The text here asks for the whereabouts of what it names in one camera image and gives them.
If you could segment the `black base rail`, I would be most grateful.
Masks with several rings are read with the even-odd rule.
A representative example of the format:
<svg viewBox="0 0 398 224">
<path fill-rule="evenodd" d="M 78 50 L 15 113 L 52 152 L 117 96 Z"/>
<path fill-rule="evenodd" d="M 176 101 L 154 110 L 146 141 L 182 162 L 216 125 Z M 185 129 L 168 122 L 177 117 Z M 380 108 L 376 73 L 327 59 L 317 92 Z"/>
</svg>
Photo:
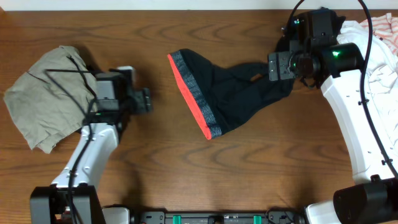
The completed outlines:
<svg viewBox="0 0 398 224">
<path fill-rule="evenodd" d="M 126 207 L 102 209 L 106 223 L 119 224 L 306 224 L 305 217 L 288 210 L 264 213 L 134 213 Z"/>
</svg>

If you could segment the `white shirt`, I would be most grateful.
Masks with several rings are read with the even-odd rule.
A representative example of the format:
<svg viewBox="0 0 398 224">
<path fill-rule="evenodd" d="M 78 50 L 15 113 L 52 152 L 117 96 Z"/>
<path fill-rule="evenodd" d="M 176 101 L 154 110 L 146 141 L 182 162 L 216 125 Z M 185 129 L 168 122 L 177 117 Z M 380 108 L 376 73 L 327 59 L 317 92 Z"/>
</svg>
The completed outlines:
<svg viewBox="0 0 398 224">
<path fill-rule="evenodd" d="M 362 55 L 368 46 L 368 30 L 356 21 L 345 21 L 337 37 L 339 44 L 354 43 Z M 389 141 L 397 150 L 397 56 L 376 36 L 366 70 L 371 96 L 386 129 Z"/>
</svg>

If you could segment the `khaki folded garment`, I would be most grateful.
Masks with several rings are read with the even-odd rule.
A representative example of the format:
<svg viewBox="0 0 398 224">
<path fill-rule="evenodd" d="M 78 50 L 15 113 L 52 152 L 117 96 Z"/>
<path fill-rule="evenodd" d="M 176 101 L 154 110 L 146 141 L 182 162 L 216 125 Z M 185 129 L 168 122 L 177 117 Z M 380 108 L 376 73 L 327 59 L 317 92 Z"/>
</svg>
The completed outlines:
<svg viewBox="0 0 398 224">
<path fill-rule="evenodd" d="M 78 49 L 59 46 L 23 73 L 4 94 L 12 121 L 31 149 L 45 153 L 80 129 L 96 79 Z"/>
</svg>

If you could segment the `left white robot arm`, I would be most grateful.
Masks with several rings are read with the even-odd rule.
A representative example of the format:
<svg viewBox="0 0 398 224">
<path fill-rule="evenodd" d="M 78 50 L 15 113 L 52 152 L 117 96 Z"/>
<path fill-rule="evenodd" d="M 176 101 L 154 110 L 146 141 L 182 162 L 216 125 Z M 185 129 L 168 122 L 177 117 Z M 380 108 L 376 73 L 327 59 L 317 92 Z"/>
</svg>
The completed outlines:
<svg viewBox="0 0 398 224">
<path fill-rule="evenodd" d="M 102 207 L 97 186 L 110 155 L 118 147 L 125 119 L 152 109 L 147 88 L 128 88 L 117 94 L 101 90 L 83 121 L 80 141 L 67 165 L 50 186 L 36 187 L 30 195 L 32 223 L 132 223 L 128 208 Z"/>
</svg>

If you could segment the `red white striped garment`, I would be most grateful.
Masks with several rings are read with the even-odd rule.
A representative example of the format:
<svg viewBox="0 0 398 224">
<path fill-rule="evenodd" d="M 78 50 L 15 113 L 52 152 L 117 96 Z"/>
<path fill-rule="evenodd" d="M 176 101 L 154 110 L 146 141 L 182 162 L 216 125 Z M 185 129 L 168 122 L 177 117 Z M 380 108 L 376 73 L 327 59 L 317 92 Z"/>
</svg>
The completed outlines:
<svg viewBox="0 0 398 224">
<path fill-rule="evenodd" d="M 397 55 L 397 17 L 390 12 L 380 17 L 371 18 L 373 35 L 384 42 L 394 55 Z"/>
</svg>

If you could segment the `black leggings with red waistband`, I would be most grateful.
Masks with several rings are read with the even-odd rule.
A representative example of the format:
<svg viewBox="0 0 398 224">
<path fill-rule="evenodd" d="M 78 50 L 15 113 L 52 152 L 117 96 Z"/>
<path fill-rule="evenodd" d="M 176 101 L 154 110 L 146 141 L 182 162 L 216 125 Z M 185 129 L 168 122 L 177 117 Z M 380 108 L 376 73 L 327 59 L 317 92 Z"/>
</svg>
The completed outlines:
<svg viewBox="0 0 398 224">
<path fill-rule="evenodd" d="M 263 62 L 219 67 L 190 49 L 167 56 L 195 121 L 207 139 L 222 136 L 290 95 L 293 80 L 270 81 Z"/>
</svg>

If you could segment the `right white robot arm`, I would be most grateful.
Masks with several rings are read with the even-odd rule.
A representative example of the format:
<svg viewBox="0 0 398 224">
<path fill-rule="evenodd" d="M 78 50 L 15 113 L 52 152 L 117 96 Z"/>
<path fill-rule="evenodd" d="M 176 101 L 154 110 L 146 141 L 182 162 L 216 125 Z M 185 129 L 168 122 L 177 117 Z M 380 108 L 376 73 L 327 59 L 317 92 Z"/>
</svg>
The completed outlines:
<svg viewBox="0 0 398 224">
<path fill-rule="evenodd" d="M 314 78 L 330 104 L 351 160 L 354 185 L 329 201 L 305 208 L 307 223 L 384 223 L 397 220 L 397 155 L 362 75 L 364 59 L 354 43 L 309 46 L 293 40 L 290 49 L 268 55 L 269 78 Z"/>
</svg>

